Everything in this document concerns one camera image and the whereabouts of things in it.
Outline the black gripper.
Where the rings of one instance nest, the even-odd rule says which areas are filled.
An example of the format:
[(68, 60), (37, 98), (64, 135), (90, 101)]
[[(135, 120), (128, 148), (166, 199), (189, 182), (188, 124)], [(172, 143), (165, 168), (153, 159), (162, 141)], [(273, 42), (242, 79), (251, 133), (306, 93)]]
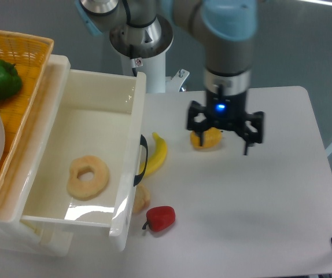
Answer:
[(199, 146), (207, 143), (207, 130), (215, 127), (233, 131), (245, 141), (244, 156), (255, 143), (261, 144), (264, 137), (264, 112), (246, 112), (248, 92), (233, 96), (205, 91), (205, 105), (192, 101), (187, 112), (186, 129), (196, 132)]

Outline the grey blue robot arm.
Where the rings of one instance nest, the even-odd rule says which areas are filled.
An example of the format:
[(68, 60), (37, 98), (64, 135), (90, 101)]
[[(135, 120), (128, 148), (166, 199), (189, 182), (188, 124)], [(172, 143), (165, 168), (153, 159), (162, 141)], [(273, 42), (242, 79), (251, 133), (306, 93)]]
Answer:
[(205, 104), (191, 102), (186, 127), (200, 142), (211, 127), (233, 131), (246, 147), (263, 142), (264, 113), (249, 114), (256, 1), (76, 1), (93, 35), (109, 33), (120, 55), (124, 75), (143, 72), (152, 92), (164, 92), (165, 53), (173, 42), (173, 26), (198, 41), (205, 51)]

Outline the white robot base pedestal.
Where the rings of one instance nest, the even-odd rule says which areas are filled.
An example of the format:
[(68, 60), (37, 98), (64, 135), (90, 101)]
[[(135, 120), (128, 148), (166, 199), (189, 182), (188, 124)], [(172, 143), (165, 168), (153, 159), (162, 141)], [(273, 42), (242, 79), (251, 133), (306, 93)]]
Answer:
[(158, 15), (146, 27), (128, 24), (116, 27), (109, 33), (110, 43), (120, 56), (123, 75), (146, 75), (147, 93), (184, 92), (190, 72), (181, 68), (173, 76), (166, 75), (166, 53), (174, 34), (170, 23)]

